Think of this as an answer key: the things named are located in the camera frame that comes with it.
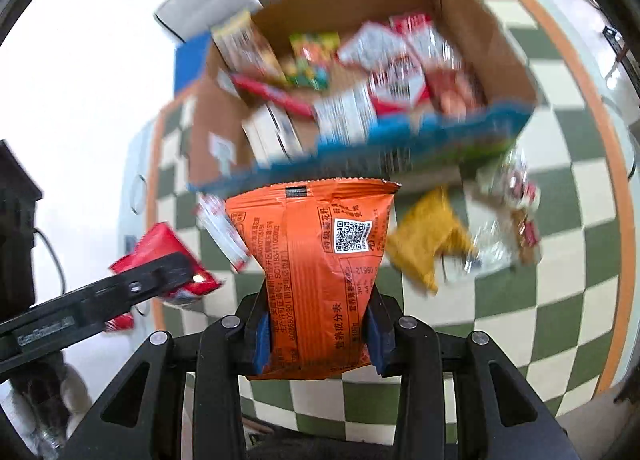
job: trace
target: open cardboard box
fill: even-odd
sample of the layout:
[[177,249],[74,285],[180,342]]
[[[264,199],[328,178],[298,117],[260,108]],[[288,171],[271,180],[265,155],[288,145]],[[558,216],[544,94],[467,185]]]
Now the open cardboard box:
[[536,91],[495,18],[477,0],[281,0],[253,14],[253,20],[281,57],[290,53],[292,33],[337,31],[345,37],[366,20],[387,23],[390,16],[409,12],[430,14],[440,33],[462,53],[484,89],[484,114],[455,125],[426,121],[419,133],[408,119],[396,119],[373,130],[360,147],[318,146],[315,123],[290,116],[308,156],[261,169],[242,129],[242,121],[260,102],[220,86],[218,73],[226,66],[212,43],[196,91],[190,188],[227,198],[270,183],[387,178],[394,171],[473,161],[508,148],[533,111]]

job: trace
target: orange snack bag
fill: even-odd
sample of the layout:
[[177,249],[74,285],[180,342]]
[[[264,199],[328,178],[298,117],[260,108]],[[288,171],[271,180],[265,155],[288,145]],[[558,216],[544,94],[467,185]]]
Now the orange snack bag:
[[362,319],[398,187],[378,179],[315,180],[226,201],[266,276],[271,360],[260,378],[324,379],[369,364]]

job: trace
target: qr code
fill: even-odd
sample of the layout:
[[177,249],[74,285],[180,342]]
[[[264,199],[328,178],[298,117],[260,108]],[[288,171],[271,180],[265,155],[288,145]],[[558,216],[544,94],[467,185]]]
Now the qr code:
[[371,222],[334,219],[334,251],[336,253],[363,253],[369,250],[367,237]]

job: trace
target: white wall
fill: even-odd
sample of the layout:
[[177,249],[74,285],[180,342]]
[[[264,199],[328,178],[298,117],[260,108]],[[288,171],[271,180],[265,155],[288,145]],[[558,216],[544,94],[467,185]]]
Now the white wall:
[[[34,0],[0,46],[0,139],[44,191],[36,225],[70,288],[109,274],[127,145],[172,98],[174,44],[153,19],[163,0]],[[36,240],[37,302],[59,293]],[[126,335],[66,352],[96,397],[129,357]]]

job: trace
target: black device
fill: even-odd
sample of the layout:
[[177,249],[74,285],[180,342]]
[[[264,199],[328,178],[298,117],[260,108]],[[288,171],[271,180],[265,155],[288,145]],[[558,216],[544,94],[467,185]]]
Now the black device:
[[[135,303],[191,281],[186,257],[154,260],[44,303],[0,325],[0,380],[102,329]],[[238,375],[262,371],[270,350],[263,285],[234,315],[173,339],[156,331],[123,366],[62,451],[62,460],[180,458],[182,398],[196,372],[193,458],[246,458]],[[577,460],[569,439],[517,368],[484,332],[466,339],[405,316],[374,287],[364,318],[372,363],[402,376],[396,459]],[[458,443],[445,444],[443,372],[456,392]],[[0,413],[0,453],[33,459]]]
[[0,321],[35,303],[31,249],[41,190],[0,141]]

